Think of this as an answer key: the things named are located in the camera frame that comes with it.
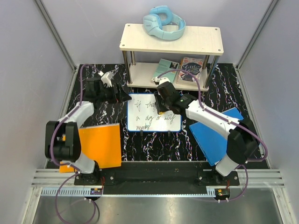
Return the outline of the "blue-framed whiteboard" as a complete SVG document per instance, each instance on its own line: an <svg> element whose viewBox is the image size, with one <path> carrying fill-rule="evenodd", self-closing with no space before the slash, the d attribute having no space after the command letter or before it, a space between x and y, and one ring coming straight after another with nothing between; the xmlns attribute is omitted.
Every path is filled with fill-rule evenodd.
<svg viewBox="0 0 299 224"><path fill-rule="evenodd" d="M182 117L171 111L159 114L154 94L131 93L127 102L127 129L130 132L180 132Z"/></svg>

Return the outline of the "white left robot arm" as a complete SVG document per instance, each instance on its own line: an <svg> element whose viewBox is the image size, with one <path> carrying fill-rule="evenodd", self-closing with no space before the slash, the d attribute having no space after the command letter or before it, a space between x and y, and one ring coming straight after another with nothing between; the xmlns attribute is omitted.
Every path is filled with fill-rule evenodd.
<svg viewBox="0 0 299 224"><path fill-rule="evenodd" d="M81 149L79 128L94 114L101 103L117 104L131 100L120 84L89 78L82 91L82 98L75 107L58 121L49 121L45 132L45 156L57 166L68 165L91 184L101 179L96 161L88 158Z"/></svg>

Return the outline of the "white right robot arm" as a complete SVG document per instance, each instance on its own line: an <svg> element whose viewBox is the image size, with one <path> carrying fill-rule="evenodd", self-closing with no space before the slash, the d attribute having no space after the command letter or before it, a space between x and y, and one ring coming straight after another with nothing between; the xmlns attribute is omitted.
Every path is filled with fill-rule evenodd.
<svg viewBox="0 0 299 224"><path fill-rule="evenodd" d="M217 163L212 173L213 182L223 185L229 174L243 165L258 149L260 139L251 119L237 119L206 106L190 94L181 95L174 85L165 79L156 79L155 93L158 112L171 111L195 120L211 128L227 140L226 155Z"/></svg>

